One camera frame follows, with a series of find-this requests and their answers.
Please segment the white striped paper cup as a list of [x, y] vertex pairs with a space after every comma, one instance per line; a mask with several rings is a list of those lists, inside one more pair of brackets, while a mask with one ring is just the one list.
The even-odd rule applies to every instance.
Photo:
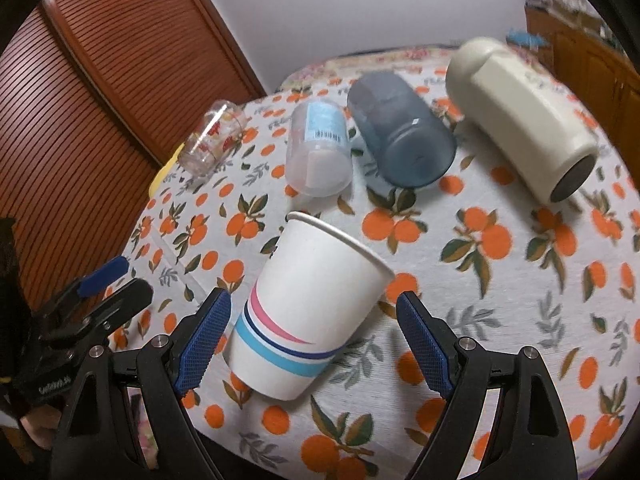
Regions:
[[234, 324], [224, 349], [228, 367], [263, 396], [298, 398], [394, 277], [356, 238], [310, 214], [291, 212]]

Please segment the clear floral glass cup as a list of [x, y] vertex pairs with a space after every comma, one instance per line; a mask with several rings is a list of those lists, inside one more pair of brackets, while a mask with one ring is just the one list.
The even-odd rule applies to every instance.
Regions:
[[247, 119], [239, 105], [213, 102], [183, 143], [178, 164], [194, 178], [209, 176], [242, 140]]

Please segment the frosted translucent plastic cup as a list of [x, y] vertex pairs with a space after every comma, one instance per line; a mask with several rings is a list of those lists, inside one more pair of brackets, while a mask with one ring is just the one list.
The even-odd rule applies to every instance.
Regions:
[[352, 156], [343, 110], [328, 99], [295, 107], [286, 142], [285, 179], [296, 192], [328, 197], [352, 182]]

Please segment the blue translucent plastic cup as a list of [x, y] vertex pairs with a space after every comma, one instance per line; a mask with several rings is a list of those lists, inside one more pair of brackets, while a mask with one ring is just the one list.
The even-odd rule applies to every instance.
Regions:
[[378, 173], [390, 184], [423, 188], [454, 161], [454, 135], [401, 76], [361, 76], [349, 89], [347, 107]]

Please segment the brown louvered wardrobe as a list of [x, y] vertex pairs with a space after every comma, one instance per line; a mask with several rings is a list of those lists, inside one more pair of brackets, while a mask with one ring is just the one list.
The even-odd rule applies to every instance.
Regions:
[[1, 0], [1, 212], [29, 307], [122, 251], [210, 104], [263, 94], [212, 0]]

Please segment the orange print bed cloth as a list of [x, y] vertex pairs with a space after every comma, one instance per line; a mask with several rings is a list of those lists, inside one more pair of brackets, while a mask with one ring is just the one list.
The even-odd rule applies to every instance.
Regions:
[[250, 390], [221, 356], [184, 406], [194, 426], [230, 452], [228, 476], [400, 479], [444, 404], [427, 388], [395, 318], [416, 292], [454, 332], [485, 348], [531, 344], [548, 367], [570, 426], [579, 475], [591, 478], [639, 402], [639, 194], [620, 155], [570, 90], [552, 89], [596, 139], [596, 169], [571, 198], [539, 205], [487, 136], [446, 95], [446, 64], [430, 58], [401, 76], [457, 129], [454, 162], [436, 183], [395, 188], [349, 131], [354, 180], [312, 200], [285, 181], [288, 126], [310, 96], [344, 104], [356, 70], [250, 103], [239, 151], [208, 182], [174, 168], [145, 206], [125, 252], [152, 304], [112, 335], [117, 350], [171, 332], [214, 287], [241, 309], [277, 247], [285, 217], [305, 211], [366, 244], [393, 268], [346, 349], [298, 400]]

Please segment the cream thermos mug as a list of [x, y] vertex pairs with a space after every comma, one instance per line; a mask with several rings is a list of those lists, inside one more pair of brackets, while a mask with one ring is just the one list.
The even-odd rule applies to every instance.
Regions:
[[541, 203], [567, 200], [596, 166], [598, 142], [582, 118], [506, 44], [488, 37], [462, 44], [449, 63], [446, 89]]

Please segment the wooden side cabinet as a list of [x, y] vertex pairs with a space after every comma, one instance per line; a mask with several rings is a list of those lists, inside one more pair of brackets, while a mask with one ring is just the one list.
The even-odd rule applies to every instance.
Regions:
[[585, 104], [620, 153], [631, 177], [639, 180], [639, 74], [620, 52], [597, 38], [528, 6], [527, 31], [546, 45], [538, 61]]

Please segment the blue plastic bag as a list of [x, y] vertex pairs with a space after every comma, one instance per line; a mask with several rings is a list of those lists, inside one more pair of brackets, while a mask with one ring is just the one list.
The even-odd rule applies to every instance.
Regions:
[[506, 34], [506, 43], [527, 50], [538, 50], [550, 46], [543, 36], [531, 34], [530, 32], [526, 32], [526, 30], [515, 29], [511, 29], [510, 32]]

